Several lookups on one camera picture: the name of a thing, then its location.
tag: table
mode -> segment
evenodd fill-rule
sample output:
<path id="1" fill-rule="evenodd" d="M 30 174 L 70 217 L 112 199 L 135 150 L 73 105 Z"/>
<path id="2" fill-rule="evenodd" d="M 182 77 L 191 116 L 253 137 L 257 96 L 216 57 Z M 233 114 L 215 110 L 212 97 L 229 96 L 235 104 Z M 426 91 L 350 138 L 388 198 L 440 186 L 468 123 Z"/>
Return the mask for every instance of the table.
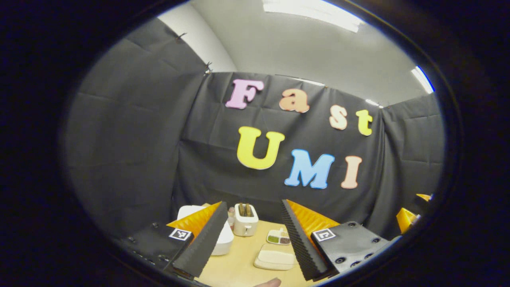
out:
<path id="1" fill-rule="evenodd" d="M 326 280 L 305 281 L 297 261 L 292 269 L 285 271 L 265 270 L 253 266 L 260 248 L 267 243 L 267 232 L 280 228 L 287 231 L 283 224 L 260 220 L 255 235 L 248 237 L 234 235 L 230 252 L 226 255 L 211 256 L 200 277 L 196 277 L 195 280 L 212 287 L 253 287 L 275 277 L 282 281 L 281 287 L 311 286 Z M 279 247 L 294 254 L 292 245 Z"/>

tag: blue letter m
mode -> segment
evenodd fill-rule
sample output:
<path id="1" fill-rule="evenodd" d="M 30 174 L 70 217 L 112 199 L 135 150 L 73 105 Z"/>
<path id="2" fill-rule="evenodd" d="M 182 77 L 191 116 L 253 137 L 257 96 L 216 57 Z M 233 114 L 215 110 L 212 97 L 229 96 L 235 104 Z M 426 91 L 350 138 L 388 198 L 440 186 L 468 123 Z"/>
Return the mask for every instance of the blue letter m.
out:
<path id="1" fill-rule="evenodd" d="M 290 172 L 290 176 L 285 180 L 286 185 L 298 186 L 299 175 L 301 175 L 301 181 L 303 186 L 307 186 L 312 178 L 315 177 L 314 181 L 310 183 L 311 188 L 323 189 L 327 187 L 327 174 L 329 173 L 329 167 L 335 161 L 335 157 L 330 154 L 323 154 L 312 166 L 310 161 L 310 155 L 305 150 L 293 150 L 292 155 L 294 156 L 294 165 Z"/>

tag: yellow letter u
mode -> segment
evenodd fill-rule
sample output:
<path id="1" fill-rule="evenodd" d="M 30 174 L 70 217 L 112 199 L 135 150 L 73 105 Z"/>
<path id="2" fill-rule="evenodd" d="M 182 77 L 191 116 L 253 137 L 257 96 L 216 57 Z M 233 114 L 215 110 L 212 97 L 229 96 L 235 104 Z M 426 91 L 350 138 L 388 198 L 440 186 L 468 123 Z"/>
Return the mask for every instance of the yellow letter u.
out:
<path id="1" fill-rule="evenodd" d="M 239 145 L 237 147 L 237 159 L 244 165 L 251 169 L 265 170 L 270 168 L 276 161 L 278 148 L 280 142 L 285 139 L 282 133 L 268 132 L 266 138 L 269 139 L 267 153 L 265 158 L 256 158 L 253 156 L 253 148 L 255 147 L 255 140 L 262 134 L 259 129 L 252 127 L 240 127 Z"/>

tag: foam letter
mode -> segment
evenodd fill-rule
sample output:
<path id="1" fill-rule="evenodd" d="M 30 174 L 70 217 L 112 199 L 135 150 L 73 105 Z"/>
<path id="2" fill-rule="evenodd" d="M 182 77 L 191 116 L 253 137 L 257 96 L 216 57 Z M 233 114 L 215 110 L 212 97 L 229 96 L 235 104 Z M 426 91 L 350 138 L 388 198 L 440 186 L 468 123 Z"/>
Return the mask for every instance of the foam letter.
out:
<path id="1" fill-rule="evenodd" d="M 369 136 L 372 134 L 372 129 L 368 128 L 368 123 L 372 122 L 373 118 L 368 114 L 368 110 L 357 111 L 356 115 L 358 119 L 358 130 L 362 135 Z"/>
<path id="2" fill-rule="evenodd" d="M 329 173 L 329 167 L 335 161 L 335 157 L 329 154 L 323 154 L 312 166 L 310 161 L 310 155 L 305 150 L 293 150 L 292 155 L 294 156 L 294 165 L 290 172 L 290 176 L 285 180 L 285 185 L 298 186 L 299 175 L 301 175 L 301 181 L 303 186 L 307 186 L 308 183 L 315 177 L 314 181 L 310 183 L 311 188 L 324 189 L 327 187 L 327 174 Z"/>
<path id="3" fill-rule="evenodd" d="M 307 93 L 300 89 L 288 89 L 282 93 L 280 108 L 285 111 L 307 112 L 310 106 L 307 104 Z"/>
<path id="4" fill-rule="evenodd" d="M 265 158 L 256 158 L 253 156 L 253 148 L 255 147 L 255 140 L 262 134 L 259 129 L 252 127 L 240 127 L 239 145 L 237 147 L 237 159 L 246 167 L 255 170 L 265 170 L 270 168 L 276 161 L 278 148 L 280 142 L 285 139 L 285 136 L 277 132 L 268 132 L 266 138 L 269 139 L 267 153 Z"/>
<path id="5" fill-rule="evenodd" d="M 257 90 L 262 90 L 264 88 L 264 82 L 262 81 L 251 81 L 251 80 L 234 80 L 234 91 L 232 92 L 232 96 L 230 97 L 230 101 L 228 101 L 225 106 L 227 108 L 236 108 L 236 109 L 244 109 L 246 108 L 246 103 L 244 102 L 244 97 L 251 102 L 255 97 L 255 92 Z"/>
<path id="6" fill-rule="evenodd" d="M 345 173 L 345 180 L 340 186 L 347 189 L 356 188 L 358 186 L 356 182 L 358 167 L 363 160 L 358 156 L 346 156 L 345 161 L 347 161 L 347 172 Z"/>
<path id="7" fill-rule="evenodd" d="M 347 111 L 344 107 L 332 105 L 329 109 L 331 116 L 329 117 L 329 124 L 335 129 L 344 130 L 347 128 Z"/>

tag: hand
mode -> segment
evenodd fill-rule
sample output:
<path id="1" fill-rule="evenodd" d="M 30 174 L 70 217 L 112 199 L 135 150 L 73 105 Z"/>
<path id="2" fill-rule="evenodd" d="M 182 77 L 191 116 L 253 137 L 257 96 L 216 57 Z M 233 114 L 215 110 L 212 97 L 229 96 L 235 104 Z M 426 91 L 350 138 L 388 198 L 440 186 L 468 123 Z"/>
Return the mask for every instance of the hand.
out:
<path id="1" fill-rule="evenodd" d="M 281 283 L 282 281 L 280 279 L 275 278 L 267 281 L 266 283 L 262 283 L 254 287 L 278 287 L 280 286 Z"/>

